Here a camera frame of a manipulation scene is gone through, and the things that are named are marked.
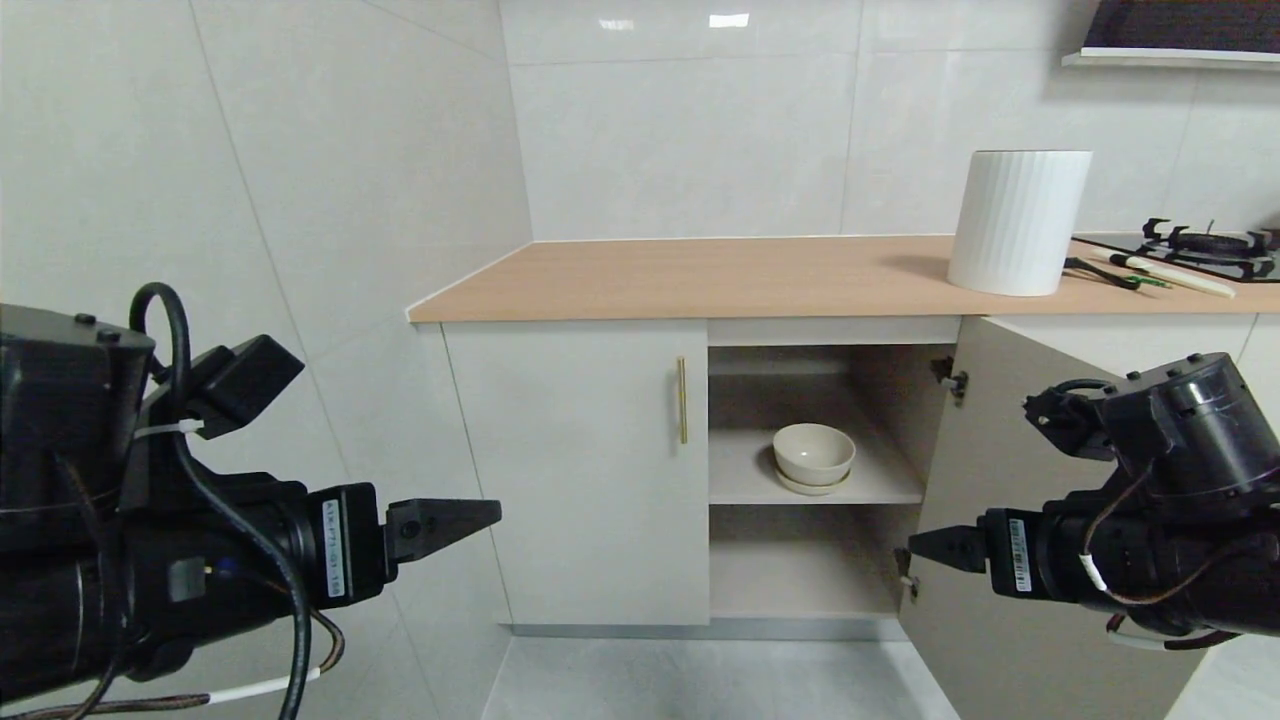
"white cable tie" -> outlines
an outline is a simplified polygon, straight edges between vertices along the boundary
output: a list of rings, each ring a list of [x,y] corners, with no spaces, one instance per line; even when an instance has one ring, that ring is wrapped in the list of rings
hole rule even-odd
[[[1107,630],[1107,639],[1114,642],[1115,644],[1123,644],[1125,647],[1169,652],[1169,648],[1165,647],[1165,641],[1144,638],[1140,635],[1130,635],[1129,633],[1121,633],[1120,630]]]
[[[312,667],[307,673],[307,682],[312,682],[320,676],[320,669]],[[288,678],[275,678],[274,680],[262,680],[261,683],[252,683],[248,685],[241,685],[238,688],[228,688],[225,691],[214,691],[209,693],[209,702],[205,705],[218,705],[219,702],[230,702],[233,700],[244,700],[247,697],[256,697],[266,693],[276,693],[289,687]]]
[[[1093,555],[1085,552],[1080,555],[1080,565],[1084,566],[1084,571],[1089,574],[1089,579],[1093,580],[1093,587],[1098,588],[1105,593],[1110,593],[1111,589],[1107,588],[1107,582],[1102,579],[1102,570],[1093,564]]]
[[[178,420],[177,423],[173,423],[170,425],[150,425],[146,428],[138,428],[137,430],[133,432],[133,439],[145,438],[147,436],[157,436],[160,433],[191,434],[204,427],[205,427],[204,420],[198,420],[196,418],[183,418],[182,420]]]

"wooden countertop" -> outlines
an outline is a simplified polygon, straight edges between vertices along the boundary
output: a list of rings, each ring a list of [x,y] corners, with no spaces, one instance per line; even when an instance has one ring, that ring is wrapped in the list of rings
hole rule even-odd
[[[950,236],[536,242],[408,310],[413,323],[649,318],[1280,313],[1280,283],[1234,300],[1126,291],[1069,273],[1056,295],[946,282]],[[1073,243],[1071,255],[1089,246]]]

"gas stove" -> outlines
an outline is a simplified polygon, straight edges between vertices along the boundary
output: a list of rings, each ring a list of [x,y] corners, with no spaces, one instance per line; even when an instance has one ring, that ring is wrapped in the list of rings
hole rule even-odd
[[[1167,234],[1158,225],[1165,218],[1151,218],[1138,233],[1085,233],[1075,240],[1132,252],[1170,265],[1180,265],[1210,275],[1244,283],[1280,282],[1280,228],[1244,233],[1189,232],[1175,225]]]

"gold cabinet handle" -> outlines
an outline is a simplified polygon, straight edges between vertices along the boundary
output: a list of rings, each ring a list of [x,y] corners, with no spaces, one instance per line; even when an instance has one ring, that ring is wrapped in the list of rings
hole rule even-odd
[[[689,445],[689,380],[685,377],[685,359],[676,357],[676,386],[680,388],[680,445]]]

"robotic arm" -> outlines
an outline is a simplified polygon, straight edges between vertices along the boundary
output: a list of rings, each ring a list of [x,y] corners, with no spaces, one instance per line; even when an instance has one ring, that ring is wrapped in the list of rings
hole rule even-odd
[[[1039,512],[991,509],[909,551],[986,573],[992,589],[1111,612],[1107,632],[1157,650],[1280,635],[1280,443],[1231,359],[1192,355],[1120,383],[1070,380],[1028,397],[1060,451],[1117,462],[1107,483]],[[1119,633],[1124,619],[1167,635]],[[1197,630],[1207,634],[1188,638]]]
[[[168,310],[170,368],[142,332],[152,296]],[[159,678],[200,646],[292,614],[292,717],[308,614],[379,594],[401,564],[502,516],[497,501],[404,500],[383,521],[371,483],[307,492],[196,461],[184,433],[247,425],[303,365],[268,336],[191,361],[166,286],[140,291],[133,329],[12,305],[0,323],[0,703],[92,678],[102,692],[115,675]],[[143,400],[148,374],[159,387]],[[95,693],[47,716],[82,717]]]

